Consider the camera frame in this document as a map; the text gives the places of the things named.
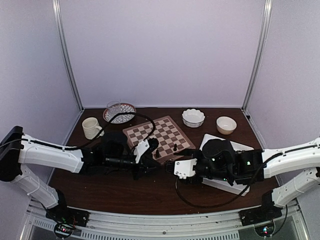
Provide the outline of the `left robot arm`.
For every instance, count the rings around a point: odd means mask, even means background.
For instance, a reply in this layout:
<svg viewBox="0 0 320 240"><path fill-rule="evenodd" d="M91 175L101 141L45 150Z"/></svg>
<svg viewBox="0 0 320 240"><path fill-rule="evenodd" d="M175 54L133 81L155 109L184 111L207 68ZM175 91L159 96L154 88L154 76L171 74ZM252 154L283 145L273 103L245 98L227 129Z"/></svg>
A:
<svg viewBox="0 0 320 240"><path fill-rule="evenodd" d="M55 222L71 224L78 213L67 206L64 194L44 183L27 165L80 175L128 170L134 180L160 168L160 163L153 158L153 151L159 146L156 138L144 138L133 148L127 141L124 133L109 132L91 148L62 146L40 141L24 134L21 126L14 126L0 143L0 180L17 184L37 199Z"/></svg>

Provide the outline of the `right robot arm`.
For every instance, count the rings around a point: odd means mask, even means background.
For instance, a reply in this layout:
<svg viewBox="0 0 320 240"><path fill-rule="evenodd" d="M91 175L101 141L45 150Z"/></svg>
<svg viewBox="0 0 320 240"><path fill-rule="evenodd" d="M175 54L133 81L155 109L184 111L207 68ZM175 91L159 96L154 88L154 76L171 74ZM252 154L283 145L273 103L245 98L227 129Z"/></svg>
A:
<svg viewBox="0 0 320 240"><path fill-rule="evenodd" d="M208 179L248 188L275 175L302 171L285 185L263 194L261 206L242 210L239 214L244 220L278 218L287 203L320 183L319 138L282 149L253 150L235 150L227 139L210 138L201 149L186 148L177 155L185 159L167 161L165 170L186 184L200 184Z"/></svg>

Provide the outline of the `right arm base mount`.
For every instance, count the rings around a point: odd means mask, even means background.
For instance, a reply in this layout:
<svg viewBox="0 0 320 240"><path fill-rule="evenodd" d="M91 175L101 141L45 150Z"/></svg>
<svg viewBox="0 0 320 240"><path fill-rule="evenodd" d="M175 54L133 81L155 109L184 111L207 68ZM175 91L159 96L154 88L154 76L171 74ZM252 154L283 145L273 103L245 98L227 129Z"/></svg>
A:
<svg viewBox="0 0 320 240"><path fill-rule="evenodd" d="M238 214L243 227L253 225L258 236L268 238L276 233L274 220L282 216L282 209L258 206L241 210Z"/></svg>

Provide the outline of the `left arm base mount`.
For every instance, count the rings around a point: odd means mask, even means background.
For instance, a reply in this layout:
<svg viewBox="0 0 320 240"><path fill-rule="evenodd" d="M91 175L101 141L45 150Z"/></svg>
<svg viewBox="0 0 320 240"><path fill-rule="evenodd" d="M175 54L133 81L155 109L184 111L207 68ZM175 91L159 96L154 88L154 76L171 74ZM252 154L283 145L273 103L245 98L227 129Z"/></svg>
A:
<svg viewBox="0 0 320 240"><path fill-rule="evenodd" d="M56 210L54 208L44 208L45 217L55 222L53 233L59 239L70 237L77 227L86 227L90 213L85 210L79 210L67 207L64 210Z"/></svg>

